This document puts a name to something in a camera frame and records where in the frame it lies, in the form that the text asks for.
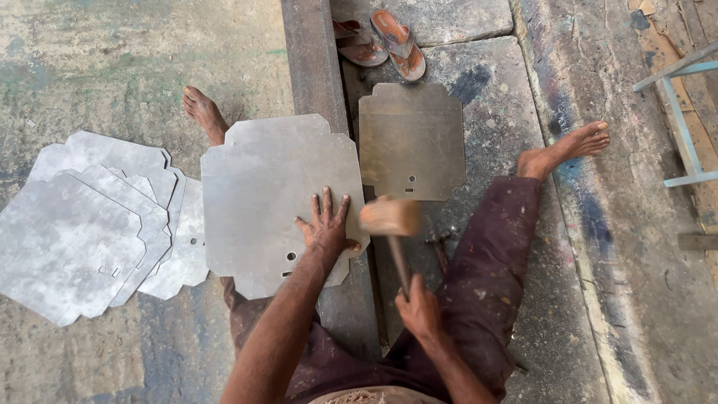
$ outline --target brown sandal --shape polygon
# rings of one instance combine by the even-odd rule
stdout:
[[[408,81],[419,80],[426,72],[426,61],[409,27],[400,25],[385,9],[371,14],[371,26],[384,40],[396,71]]]
[[[338,22],[332,18],[332,23],[337,50],[352,63],[363,68],[375,68],[389,58],[389,52],[375,44],[357,21]]]

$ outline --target hand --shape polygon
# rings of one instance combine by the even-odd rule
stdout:
[[[307,223],[299,216],[294,218],[294,223],[304,233],[304,244],[307,247],[316,244],[328,252],[336,253],[337,256],[345,249],[359,251],[361,244],[356,240],[347,239],[346,221],[349,203],[349,195],[344,195],[335,216],[332,209],[332,191],[329,187],[324,187],[324,212],[320,213],[319,196],[312,195],[312,221]]]
[[[424,276],[414,273],[411,277],[409,301],[406,301],[401,289],[394,299],[401,320],[419,343],[436,342],[443,334],[439,302],[424,285]]]

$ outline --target wooden mallet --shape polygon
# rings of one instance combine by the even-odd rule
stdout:
[[[409,300],[411,269],[406,263],[399,237],[411,237],[421,228],[421,206],[410,199],[390,199],[387,196],[367,203],[359,212],[359,227],[375,236],[386,236],[401,289]]]

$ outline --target man's left hand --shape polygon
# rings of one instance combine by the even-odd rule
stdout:
[[[356,240],[347,239],[346,221],[349,212],[349,195],[344,195],[339,211],[334,215],[332,208],[332,191],[324,187],[324,212],[320,211],[319,195],[312,195],[312,221],[303,221],[299,216],[294,223],[304,233],[304,243],[309,247],[316,244],[337,256],[345,249],[359,251],[361,244]]]

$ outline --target bare foot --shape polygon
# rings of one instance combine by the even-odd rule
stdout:
[[[526,150],[518,156],[518,177],[545,180],[559,164],[585,155],[597,155],[611,139],[605,121],[595,121],[565,134],[558,142],[541,149]]]
[[[185,108],[185,114],[200,124],[207,132],[212,146],[224,144],[224,134],[229,129],[229,125],[225,122],[220,110],[214,101],[210,100],[202,91],[192,86],[185,86],[182,91],[182,106]]]

